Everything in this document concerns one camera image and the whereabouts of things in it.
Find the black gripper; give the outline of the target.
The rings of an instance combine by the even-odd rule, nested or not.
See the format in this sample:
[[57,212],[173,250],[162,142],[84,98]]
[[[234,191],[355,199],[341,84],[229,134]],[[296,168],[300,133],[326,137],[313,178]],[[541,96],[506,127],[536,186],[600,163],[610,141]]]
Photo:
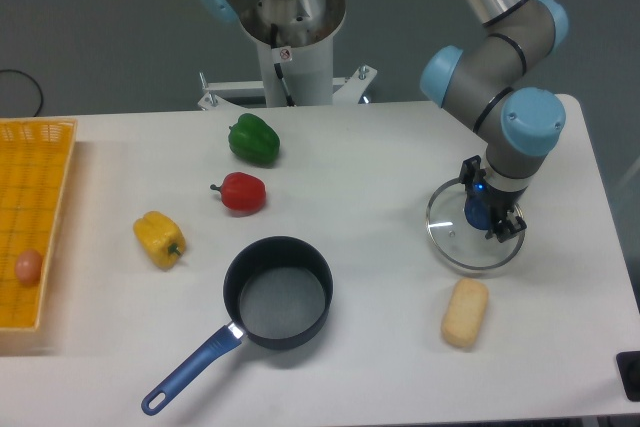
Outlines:
[[509,178],[479,155],[462,162],[459,183],[464,186],[464,213],[468,222],[490,222],[486,239],[511,240],[527,229],[518,209],[518,199],[529,185],[527,179]]

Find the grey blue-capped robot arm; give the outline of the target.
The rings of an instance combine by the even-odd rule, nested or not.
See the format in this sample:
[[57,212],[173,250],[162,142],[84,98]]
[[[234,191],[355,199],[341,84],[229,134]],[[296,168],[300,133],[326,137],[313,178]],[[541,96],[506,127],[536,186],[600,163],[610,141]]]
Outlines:
[[[269,106],[329,105],[333,37],[345,0],[200,0],[223,22],[237,22],[255,43]],[[459,175],[467,222],[501,242],[526,227],[519,198],[565,124],[552,93],[517,82],[565,39],[569,21],[555,0],[467,0],[485,29],[473,51],[439,50],[425,66],[422,92],[487,145]]]

